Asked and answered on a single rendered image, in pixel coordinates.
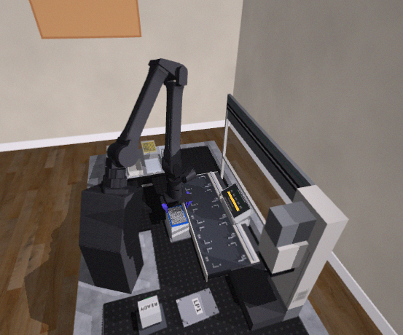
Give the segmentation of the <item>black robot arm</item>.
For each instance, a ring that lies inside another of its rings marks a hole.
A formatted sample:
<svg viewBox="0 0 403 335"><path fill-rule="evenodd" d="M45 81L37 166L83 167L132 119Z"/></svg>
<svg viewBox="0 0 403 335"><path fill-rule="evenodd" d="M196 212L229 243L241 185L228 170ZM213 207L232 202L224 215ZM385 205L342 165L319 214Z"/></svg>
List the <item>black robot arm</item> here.
<svg viewBox="0 0 403 335"><path fill-rule="evenodd" d="M125 167L132 167L138 161L140 137L163 84L167 101L162 169L166 174L168 196L169 187L176 191L182 187L183 194L182 183L196 178L193 166L181 166L181 108L188 70L180 63L163 58L150 60L148 65L149 72L128 122L116 142L107 149L107 167L101 182L104 194L128 194Z"/></svg>

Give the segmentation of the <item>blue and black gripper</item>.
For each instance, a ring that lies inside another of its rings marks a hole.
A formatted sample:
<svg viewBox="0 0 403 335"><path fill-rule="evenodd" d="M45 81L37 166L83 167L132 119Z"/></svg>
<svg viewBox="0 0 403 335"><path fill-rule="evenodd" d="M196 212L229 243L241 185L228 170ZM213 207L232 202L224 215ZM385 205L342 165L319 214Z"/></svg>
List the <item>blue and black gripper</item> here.
<svg viewBox="0 0 403 335"><path fill-rule="evenodd" d="M178 204L185 202L186 208L188 208L188 206L192 203L191 194L189 192L186 192L185 189L183 189L183 194L182 194L182 187L180 189L178 189L177 191L172 190L169 187L169 192L170 192L170 196L168 196L167 192L164 192L164 196L160 196L160 201L161 201L162 207L166 211L166 213L168 213L166 204L168 204L169 202L177 201Z"/></svg>

